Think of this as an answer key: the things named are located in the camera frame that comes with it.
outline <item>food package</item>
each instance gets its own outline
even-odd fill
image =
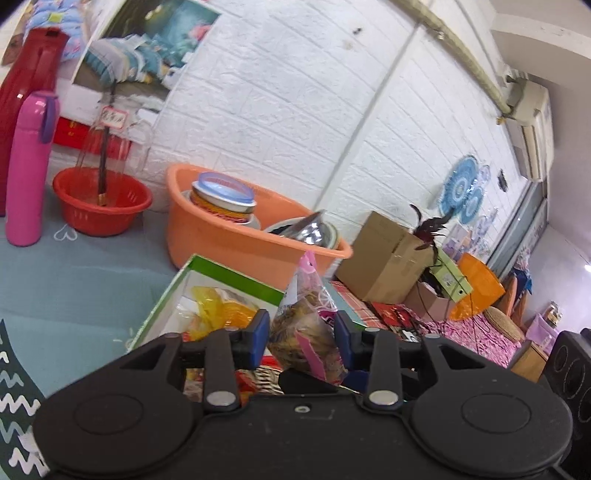
[[[297,292],[291,299],[290,290]],[[284,369],[340,384],[346,370],[333,334],[336,306],[316,272],[312,253],[302,257],[286,298],[271,322],[269,351]]]

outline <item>yellow plastic bag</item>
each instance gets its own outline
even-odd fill
[[[246,328],[257,311],[250,301],[229,290],[193,287],[191,293],[199,308],[187,329],[191,340],[201,340],[224,327]]]

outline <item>orange bag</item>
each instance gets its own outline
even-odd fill
[[[456,303],[450,320],[465,320],[482,313],[505,293],[496,275],[476,257],[463,254],[457,267],[474,290]]]

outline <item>white brick wall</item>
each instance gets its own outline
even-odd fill
[[[389,0],[210,4],[222,15],[156,126],[143,176],[157,194],[155,208],[166,208],[165,168],[179,161],[313,207],[414,23]],[[434,10],[493,76],[455,1],[436,0]],[[358,154],[337,176],[330,218],[348,241],[371,210],[413,225],[408,204],[435,215],[430,205],[453,165],[474,154],[492,168],[484,211],[499,208],[488,238],[493,244],[526,181],[492,102],[437,40],[420,38],[385,86]],[[508,193],[496,185],[501,168]]]

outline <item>woven cushion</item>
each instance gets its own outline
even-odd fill
[[[484,317],[488,320],[488,323],[505,335],[509,340],[513,342],[521,342],[525,339],[525,336],[523,335],[523,332],[519,330],[519,327],[513,323],[511,318],[499,309],[488,307],[484,311]]]

